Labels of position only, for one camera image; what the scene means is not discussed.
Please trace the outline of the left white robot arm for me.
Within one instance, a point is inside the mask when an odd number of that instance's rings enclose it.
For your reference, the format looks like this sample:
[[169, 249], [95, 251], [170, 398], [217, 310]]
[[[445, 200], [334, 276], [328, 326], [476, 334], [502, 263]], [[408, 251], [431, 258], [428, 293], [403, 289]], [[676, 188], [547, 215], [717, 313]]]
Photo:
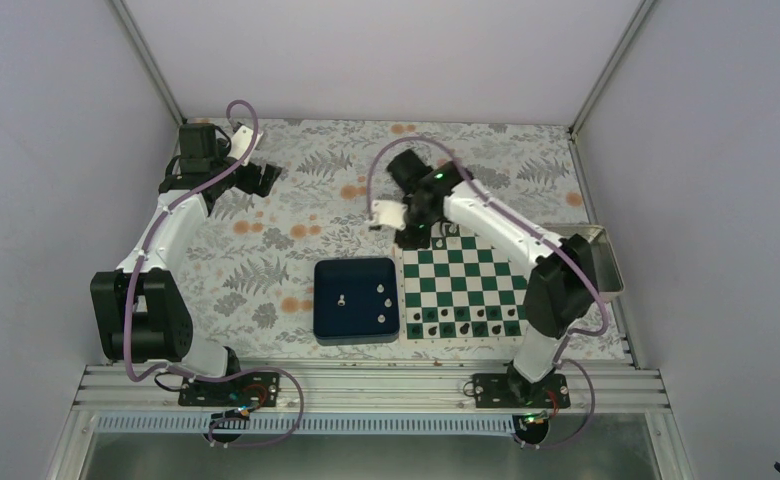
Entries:
[[231, 134], [213, 123], [181, 126], [179, 152], [167, 164], [144, 233], [117, 267], [93, 276], [90, 295], [104, 356], [125, 363], [133, 380], [177, 373], [206, 378], [204, 390], [218, 404], [242, 396], [245, 380], [234, 370], [234, 352], [195, 336], [174, 274], [224, 193], [270, 194], [282, 170], [252, 162], [263, 137], [242, 123]]

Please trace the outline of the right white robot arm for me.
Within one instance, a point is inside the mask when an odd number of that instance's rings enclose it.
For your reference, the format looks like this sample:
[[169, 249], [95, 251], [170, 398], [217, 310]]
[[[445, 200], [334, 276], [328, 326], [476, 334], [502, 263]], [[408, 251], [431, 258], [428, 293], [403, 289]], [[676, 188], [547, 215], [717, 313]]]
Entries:
[[507, 365], [506, 382], [515, 404], [533, 406], [544, 397], [569, 338], [578, 334], [575, 322], [603, 304], [589, 241], [578, 234], [559, 236], [520, 216], [456, 161], [432, 168], [408, 149], [387, 171], [403, 198], [369, 199], [371, 227], [390, 227], [398, 246], [423, 249], [433, 225], [454, 223], [522, 268], [529, 327]]

